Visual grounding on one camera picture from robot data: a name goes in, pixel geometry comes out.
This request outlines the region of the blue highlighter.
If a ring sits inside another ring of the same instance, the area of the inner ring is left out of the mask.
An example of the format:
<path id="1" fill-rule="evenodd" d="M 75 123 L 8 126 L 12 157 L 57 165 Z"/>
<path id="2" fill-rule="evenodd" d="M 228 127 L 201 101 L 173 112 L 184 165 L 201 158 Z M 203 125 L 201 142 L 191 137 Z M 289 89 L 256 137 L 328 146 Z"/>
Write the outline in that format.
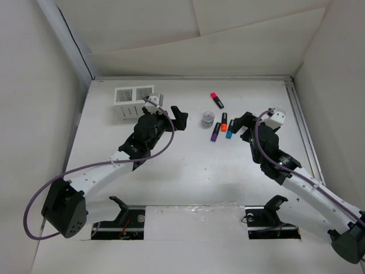
<path id="1" fill-rule="evenodd" d="M 234 127 L 234 120 L 231 119 L 230 122 L 229 122 L 229 124 L 228 124 L 228 128 L 226 130 L 226 136 L 225 137 L 227 139 L 231 139 L 232 138 L 232 135 L 233 135 L 233 133 L 232 133 L 233 127 Z"/>

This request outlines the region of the orange highlighter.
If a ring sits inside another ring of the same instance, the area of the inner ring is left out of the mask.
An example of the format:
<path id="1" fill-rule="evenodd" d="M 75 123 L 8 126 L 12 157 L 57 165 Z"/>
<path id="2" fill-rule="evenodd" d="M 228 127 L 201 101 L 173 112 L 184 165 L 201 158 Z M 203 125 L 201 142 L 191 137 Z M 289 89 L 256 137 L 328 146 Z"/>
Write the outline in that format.
<path id="1" fill-rule="evenodd" d="M 227 127 L 228 127 L 228 114 L 226 112 L 223 112 L 221 117 L 221 131 L 226 132 Z"/>

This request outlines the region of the purple highlighter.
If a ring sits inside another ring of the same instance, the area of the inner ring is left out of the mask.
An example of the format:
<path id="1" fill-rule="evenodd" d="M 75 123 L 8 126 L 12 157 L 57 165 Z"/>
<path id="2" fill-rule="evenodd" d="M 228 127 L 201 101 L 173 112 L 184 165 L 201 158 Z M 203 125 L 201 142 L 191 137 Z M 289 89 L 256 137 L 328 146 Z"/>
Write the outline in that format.
<path id="1" fill-rule="evenodd" d="M 220 122 L 217 122 L 214 126 L 214 129 L 213 129 L 213 132 L 212 132 L 212 135 L 210 137 L 210 141 L 211 142 L 215 142 L 217 140 L 217 137 L 218 137 L 218 134 L 219 134 L 219 131 L 220 131 L 220 128 L 221 128 L 221 123 Z"/>

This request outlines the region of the clear jar of pins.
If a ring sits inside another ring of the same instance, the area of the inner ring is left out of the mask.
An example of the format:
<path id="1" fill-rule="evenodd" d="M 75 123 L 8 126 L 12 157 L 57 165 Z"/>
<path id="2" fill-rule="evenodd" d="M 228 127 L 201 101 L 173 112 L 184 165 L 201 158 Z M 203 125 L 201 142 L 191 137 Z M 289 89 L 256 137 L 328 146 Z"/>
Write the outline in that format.
<path id="1" fill-rule="evenodd" d="M 201 124 L 205 128 L 209 128 L 213 125 L 215 114 L 211 111 L 205 111 L 202 115 Z"/>

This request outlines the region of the pink highlighter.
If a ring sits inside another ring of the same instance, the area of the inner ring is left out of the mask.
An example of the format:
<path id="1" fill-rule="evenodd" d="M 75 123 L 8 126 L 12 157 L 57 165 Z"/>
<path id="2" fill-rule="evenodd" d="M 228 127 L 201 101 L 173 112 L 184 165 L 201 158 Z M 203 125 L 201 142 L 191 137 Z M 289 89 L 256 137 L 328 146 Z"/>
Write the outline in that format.
<path id="1" fill-rule="evenodd" d="M 215 102 L 215 104 L 218 106 L 219 109 L 224 108 L 222 101 L 220 100 L 220 98 L 217 96 L 217 94 L 215 92 L 211 92 L 210 97 L 213 99 L 213 101 Z"/>

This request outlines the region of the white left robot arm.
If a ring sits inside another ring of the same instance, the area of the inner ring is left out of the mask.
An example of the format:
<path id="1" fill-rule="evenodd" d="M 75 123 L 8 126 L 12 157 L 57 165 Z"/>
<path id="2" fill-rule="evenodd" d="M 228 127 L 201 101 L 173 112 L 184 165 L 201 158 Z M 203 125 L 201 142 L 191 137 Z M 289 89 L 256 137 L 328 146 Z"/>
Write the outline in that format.
<path id="1" fill-rule="evenodd" d="M 103 188 L 126 175 L 147 160 L 153 159 L 152 149 L 163 133 L 184 131 L 188 113 L 177 106 L 171 110 L 170 119 L 161 108 L 148 111 L 138 119 L 133 133 L 106 162 L 91 164 L 86 172 L 76 178 L 55 179 L 42 208 L 42 216 L 66 239 L 75 236 L 86 224 L 110 221 L 121 226 L 127 221 L 129 207 L 118 197 L 110 196 L 100 203 L 93 200 Z"/>

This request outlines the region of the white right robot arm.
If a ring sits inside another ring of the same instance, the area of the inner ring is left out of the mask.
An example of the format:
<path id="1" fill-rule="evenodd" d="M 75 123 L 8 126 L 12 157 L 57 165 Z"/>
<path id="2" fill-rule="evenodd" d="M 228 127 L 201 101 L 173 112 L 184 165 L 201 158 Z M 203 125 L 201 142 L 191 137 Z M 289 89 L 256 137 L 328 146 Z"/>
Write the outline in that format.
<path id="1" fill-rule="evenodd" d="M 271 225 L 281 221 L 310 231 L 329 242 L 345 261 L 360 263 L 364 260 L 364 211 L 338 197 L 279 149 L 277 131 L 285 116 L 283 110 L 269 108 L 260 116 L 246 112 L 229 123 L 234 134 L 245 130 L 240 137 L 249 143 L 253 162 L 261 171 L 298 197 L 293 205 L 287 198 L 273 197 L 264 206 L 265 221 Z"/>

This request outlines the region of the white slatted organizer box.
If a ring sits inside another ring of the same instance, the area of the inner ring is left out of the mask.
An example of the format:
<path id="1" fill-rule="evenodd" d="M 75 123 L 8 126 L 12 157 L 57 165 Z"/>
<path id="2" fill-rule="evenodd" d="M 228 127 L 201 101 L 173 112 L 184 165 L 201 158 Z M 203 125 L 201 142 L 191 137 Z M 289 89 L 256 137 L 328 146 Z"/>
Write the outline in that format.
<path id="1" fill-rule="evenodd" d="M 154 85 L 117 87 L 114 90 L 113 107 L 121 119 L 136 119 L 143 115 L 144 98 L 155 92 Z"/>

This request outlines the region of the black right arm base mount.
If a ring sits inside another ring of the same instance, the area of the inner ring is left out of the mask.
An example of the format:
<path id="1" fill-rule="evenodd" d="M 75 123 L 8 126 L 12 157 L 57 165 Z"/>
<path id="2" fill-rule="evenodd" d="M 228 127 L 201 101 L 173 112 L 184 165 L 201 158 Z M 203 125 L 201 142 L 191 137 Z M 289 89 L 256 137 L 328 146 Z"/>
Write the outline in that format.
<path id="1" fill-rule="evenodd" d="M 276 195 L 265 205 L 245 206 L 241 223 L 247 225 L 249 240 L 295 239 L 300 240 L 298 227 L 282 222 L 277 212 L 288 199 Z"/>

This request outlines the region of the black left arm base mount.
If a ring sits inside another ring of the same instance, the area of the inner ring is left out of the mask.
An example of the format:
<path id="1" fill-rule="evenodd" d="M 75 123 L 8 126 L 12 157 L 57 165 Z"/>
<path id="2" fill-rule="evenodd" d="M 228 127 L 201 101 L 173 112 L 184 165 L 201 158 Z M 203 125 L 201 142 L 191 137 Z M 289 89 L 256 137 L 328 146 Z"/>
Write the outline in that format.
<path id="1" fill-rule="evenodd" d="M 106 205 L 97 208 L 97 222 L 93 223 L 92 240 L 143 240 L 146 207 L 128 206 L 110 196 Z"/>

